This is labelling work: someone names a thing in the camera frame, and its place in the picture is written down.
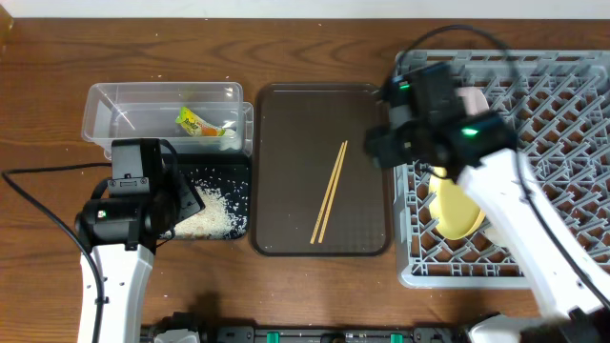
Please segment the light blue bowl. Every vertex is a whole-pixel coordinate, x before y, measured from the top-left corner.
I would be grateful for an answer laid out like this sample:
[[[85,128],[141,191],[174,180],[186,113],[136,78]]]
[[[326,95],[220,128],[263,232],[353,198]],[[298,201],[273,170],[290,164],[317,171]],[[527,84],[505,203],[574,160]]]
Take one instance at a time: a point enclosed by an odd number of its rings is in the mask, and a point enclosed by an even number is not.
[[[411,108],[408,105],[391,107],[389,109],[390,126],[393,130],[410,122],[413,119]]]

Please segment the yellow plate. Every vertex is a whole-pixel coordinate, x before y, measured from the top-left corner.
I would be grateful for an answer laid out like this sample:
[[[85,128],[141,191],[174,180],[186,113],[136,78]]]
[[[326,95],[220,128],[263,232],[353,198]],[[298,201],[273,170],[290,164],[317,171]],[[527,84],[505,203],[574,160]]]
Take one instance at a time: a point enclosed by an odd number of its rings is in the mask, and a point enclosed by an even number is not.
[[[478,230],[485,214],[481,208],[451,179],[444,179],[446,170],[433,167],[428,192],[435,197],[428,209],[437,220],[436,229],[450,240],[459,240]]]

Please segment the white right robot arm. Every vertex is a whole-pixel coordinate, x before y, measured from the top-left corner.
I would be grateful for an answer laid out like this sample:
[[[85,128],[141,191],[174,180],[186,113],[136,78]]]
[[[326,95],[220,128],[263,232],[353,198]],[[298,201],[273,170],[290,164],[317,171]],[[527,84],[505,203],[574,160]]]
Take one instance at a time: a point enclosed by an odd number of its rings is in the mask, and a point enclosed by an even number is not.
[[[390,121],[367,131],[366,153],[381,168],[442,167],[497,230],[538,304],[538,318],[490,316],[469,340],[608,341],[609,275],[569,232],[500,114],[469,112],[445,63],[388,77],[381,98]]]

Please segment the green snack wrapper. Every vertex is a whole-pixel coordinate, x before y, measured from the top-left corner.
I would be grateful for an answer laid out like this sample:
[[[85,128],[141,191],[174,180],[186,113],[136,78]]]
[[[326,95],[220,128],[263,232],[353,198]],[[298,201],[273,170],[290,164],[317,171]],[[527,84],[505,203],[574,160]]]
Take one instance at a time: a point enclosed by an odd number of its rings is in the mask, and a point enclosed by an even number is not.
[[[219,137],[226,133],[225,128],[214,126],[196,113],[186,107],[182,107],[179,111],[178,116],[175,119],[175,123],[179,125],[189,136],[211,136]]]

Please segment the white cup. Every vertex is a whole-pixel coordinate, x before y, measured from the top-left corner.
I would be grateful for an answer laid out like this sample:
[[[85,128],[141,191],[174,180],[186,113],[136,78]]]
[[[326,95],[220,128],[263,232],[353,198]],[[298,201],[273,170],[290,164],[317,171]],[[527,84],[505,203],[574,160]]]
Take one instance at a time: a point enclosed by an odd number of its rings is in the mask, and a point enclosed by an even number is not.
[[[499,232],[496,228],[488,227],[487,229],[485,229],[483,231],[483,235],[486,237],[487,240],[492,242],[494,245],[501,247],[501,248],[507,247],[507,245],[505,244],[504,240],[502,239],[501,235],[499,234]]]

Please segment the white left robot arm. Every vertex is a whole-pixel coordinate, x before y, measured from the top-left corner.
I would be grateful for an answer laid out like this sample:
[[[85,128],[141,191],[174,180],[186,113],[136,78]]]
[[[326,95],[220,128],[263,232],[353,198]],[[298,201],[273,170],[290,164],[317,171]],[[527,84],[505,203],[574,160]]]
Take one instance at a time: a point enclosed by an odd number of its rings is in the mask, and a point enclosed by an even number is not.
[[[85,251],[79,342],[138,342],[143,302],[157,248],[176,237],[175,226],[204,209],[178,171],[152,188],[144,178],[107,178],[77,215]]]

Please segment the white rice bowl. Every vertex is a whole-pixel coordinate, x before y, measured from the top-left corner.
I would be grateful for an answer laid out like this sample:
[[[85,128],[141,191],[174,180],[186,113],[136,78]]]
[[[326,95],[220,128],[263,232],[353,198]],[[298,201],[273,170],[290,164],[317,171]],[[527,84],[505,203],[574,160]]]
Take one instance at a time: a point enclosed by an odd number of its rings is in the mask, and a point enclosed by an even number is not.
[[[475,87],[463,87],[456,89],[456,94],[461,98],[466,113],[469,116],[477,115],[489,110],[489,105],[483,92]]]

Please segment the white tissue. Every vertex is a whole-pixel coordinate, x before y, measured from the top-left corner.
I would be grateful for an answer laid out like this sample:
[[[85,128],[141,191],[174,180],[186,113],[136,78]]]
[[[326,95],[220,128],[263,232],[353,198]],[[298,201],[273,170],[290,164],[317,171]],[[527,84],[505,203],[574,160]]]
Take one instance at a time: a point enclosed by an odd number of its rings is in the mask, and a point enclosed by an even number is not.
[[[237,132],[232,129],[224,130],[220,136],[219,149],[221,151],[237,150],[241,147],[240,137]]]

